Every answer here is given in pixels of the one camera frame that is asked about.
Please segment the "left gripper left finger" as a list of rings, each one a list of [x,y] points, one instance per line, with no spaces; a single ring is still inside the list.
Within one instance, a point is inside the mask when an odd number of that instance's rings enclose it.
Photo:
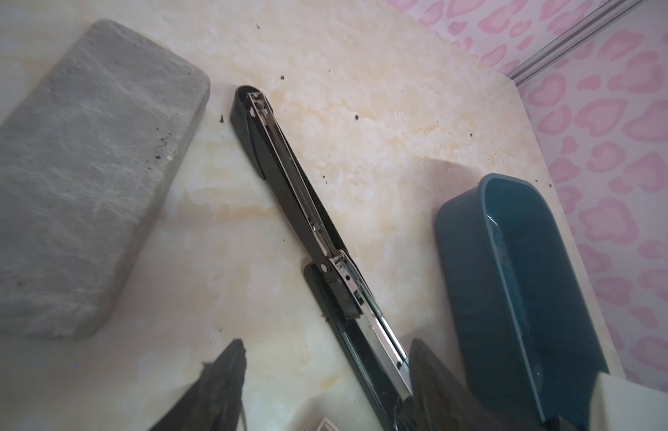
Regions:
[[[216,360],[203,365],[198,380],[152,429],[238,429],[246,369],[246,349],[235,339]]]

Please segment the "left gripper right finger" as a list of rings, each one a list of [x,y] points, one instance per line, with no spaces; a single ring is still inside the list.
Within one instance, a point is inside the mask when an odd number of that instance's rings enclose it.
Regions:
[[[409,371],[418,430],[528,429],[526,423],[481,405],[420,339],[411,343]]]

